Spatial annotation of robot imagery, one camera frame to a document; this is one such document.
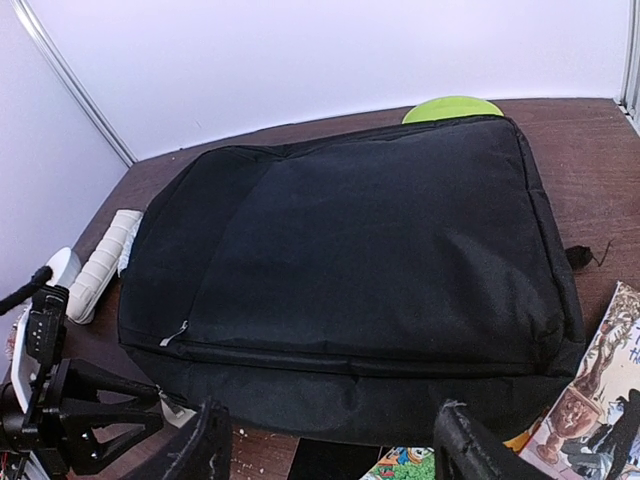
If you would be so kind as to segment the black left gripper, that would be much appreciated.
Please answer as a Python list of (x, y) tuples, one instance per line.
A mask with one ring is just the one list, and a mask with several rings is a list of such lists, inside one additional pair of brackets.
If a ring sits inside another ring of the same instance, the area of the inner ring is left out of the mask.
[(157, 390), (82, 359), (62, 358), (61, 286), (23, 286), (1, 301), (7, 313), (31, 300), (27, 350), (40, 367), (23, 413), (10, 382), (1, 386), (1, 476), (31, 479), (33, 464), (47, 479), (94, 475), (163, 427)]

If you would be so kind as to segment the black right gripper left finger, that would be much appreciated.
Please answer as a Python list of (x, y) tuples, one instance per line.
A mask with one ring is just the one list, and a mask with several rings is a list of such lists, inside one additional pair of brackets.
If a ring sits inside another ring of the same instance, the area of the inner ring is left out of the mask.
[(131, 479), (229, 479), (232, 425), (228, 409), (208, 397), (196, 415)]

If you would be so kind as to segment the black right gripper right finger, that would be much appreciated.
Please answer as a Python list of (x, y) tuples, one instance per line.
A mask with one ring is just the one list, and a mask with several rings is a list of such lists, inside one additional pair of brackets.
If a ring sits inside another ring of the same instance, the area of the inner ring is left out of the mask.
[(506, 448), (467, 406), (445, 401), (434, 424), (436, 479), (526, 479), (530, 466)]

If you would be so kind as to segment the orange treehouse paperback book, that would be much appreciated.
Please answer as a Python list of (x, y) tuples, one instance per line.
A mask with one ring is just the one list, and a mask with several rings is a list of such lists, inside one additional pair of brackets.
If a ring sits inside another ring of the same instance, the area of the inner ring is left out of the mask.
[(394, 447), (363, 476), (371, 480), (434, 480), (435, 457), (429, 447)]

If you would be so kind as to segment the purple illustrated paperback book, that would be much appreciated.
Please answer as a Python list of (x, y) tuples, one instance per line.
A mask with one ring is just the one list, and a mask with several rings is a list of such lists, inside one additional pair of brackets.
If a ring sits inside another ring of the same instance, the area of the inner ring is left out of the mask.
[(553, 479), (639, 477), (639, 291), (618, 282), (576, 378), (519, 456)]

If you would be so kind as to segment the black student backpack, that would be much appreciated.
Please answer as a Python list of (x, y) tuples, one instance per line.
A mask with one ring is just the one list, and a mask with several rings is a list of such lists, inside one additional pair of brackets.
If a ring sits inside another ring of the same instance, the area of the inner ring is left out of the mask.
[(448, 399), (511, 439), (586, 349), (534, 156), (500, 116), (200, 155), (143, 216), (117, 326), (178, 404), (388, 446), (430, 444)]

